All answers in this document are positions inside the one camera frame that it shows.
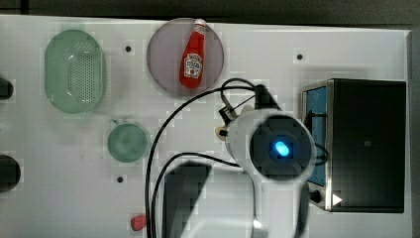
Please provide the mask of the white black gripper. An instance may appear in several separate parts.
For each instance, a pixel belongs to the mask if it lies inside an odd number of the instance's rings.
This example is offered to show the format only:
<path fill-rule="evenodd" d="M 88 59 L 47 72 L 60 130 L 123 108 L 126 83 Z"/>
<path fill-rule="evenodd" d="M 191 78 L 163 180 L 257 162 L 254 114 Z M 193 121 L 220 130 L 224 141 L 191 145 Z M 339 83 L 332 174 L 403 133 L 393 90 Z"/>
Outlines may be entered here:
<path fill-rule="evenodd" d="M 244 90 L 252 91 L 254 93 L 254 98 L 255 98 L 255 108 L 257 110 L 261 110 L 261 109 L 279 110 L 280 109 L 280 107 L 278 106 L 274 98 L 271 96 L 267 88 L 262 84 L 258 84 L 256 86 L 251 86 L 251 87 L 222 86 L 221 99 L 222 99 L 222 102 L 225 104 L 225 106 L 219 110 L 219 115 L 221 116 L 226 126 L 228 126 L 232 121 L 238 118 L 235 108 L 231 105 L 231 103 L 229 102 L 229 100 L 224 94 L 224 91 L 228 89 L 244 89 Z"/>

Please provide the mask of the black round robot base upper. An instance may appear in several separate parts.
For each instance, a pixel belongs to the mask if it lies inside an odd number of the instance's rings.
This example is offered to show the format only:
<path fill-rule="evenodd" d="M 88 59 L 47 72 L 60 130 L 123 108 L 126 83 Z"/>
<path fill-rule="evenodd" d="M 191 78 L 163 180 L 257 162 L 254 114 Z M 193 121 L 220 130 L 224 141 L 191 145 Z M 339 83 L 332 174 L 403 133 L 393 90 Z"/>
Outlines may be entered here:
<path fill-rule="evenodd" d="M 9 99 L 14 93 L 14 86 L 11 81 L 0 78 L 0 100 Z"/>

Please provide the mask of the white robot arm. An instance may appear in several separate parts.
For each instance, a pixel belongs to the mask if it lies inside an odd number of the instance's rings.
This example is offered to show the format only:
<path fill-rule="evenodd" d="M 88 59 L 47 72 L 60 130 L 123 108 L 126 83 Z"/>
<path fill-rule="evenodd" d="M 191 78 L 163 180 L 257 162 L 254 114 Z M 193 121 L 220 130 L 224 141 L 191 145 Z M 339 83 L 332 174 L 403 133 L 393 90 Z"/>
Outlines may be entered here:
<path fill-rule="evenodd" d="M 278 107 L 265 86 L 254 87 L 255 108 L 227 126 L 230 156 L 253 183 L 253 212 L 230 220 L 221 214 L 187 220 L 164 238 L 300 238 L 305 231 L 307 180 L 316 164 L 316 145 L 308 129 Z"/>

